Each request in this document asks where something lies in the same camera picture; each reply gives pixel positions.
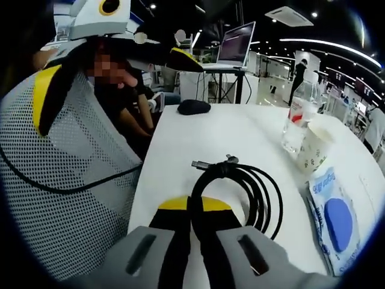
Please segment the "black computer mouse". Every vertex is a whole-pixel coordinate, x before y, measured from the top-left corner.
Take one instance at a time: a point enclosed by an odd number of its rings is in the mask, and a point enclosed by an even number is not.
[[[186,99],[178,106],[178,112],[184,116],[192,116],[193,114],[208,113],[211,105],[204,101],[195,99]]]

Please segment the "paper cup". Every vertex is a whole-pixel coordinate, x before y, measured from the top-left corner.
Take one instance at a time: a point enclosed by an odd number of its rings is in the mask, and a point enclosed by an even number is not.
[[[332,144],[333,138],[327,130],[309,123],[298,153],[297,166],[303,173],[312,174],[326,160]]]

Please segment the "blue package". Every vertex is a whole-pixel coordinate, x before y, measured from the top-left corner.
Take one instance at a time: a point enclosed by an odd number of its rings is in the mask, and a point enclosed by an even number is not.
[[[353,203],[336,179],[331,167],[326,174],[309,181],[312,210],[319,245],[329,271],[342,275],[360,252],[360,235]]]

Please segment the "person's arm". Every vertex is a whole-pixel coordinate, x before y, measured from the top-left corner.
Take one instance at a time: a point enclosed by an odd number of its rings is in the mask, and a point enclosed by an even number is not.
[[[136,86],[138,92],[138,108],[140,111],[140,115],[143,118],[144,124],[146,128],[149,130],[154,129],[154,124],[152,122],[150,106],[146,97],[146,86],[143,82],[142,71],[139,69],[131,69],[130,73],[137,79],[138,84]]]
[[[125,108],[120,112],[119,115],[119,122],[129,129],[133,130],[138,135],[141,135],[143,137],[150,137],[147,132],[144,131],[139,125],[139,123],[135,120],[135,118],[132,116],[132,114]]]
[[[140,114],[149,130],[154,129],[154,124],[152,122],[151,112],[149,102],[147,101],[146,95],[142,94],[138,97],[138,107],[140,110]]]

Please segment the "laptop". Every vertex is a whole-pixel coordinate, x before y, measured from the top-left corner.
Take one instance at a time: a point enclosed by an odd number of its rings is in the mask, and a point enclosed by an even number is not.
[[[229,30],[223,37],[216,63],[202,64],[208,69],[245,69],[255,22]]]

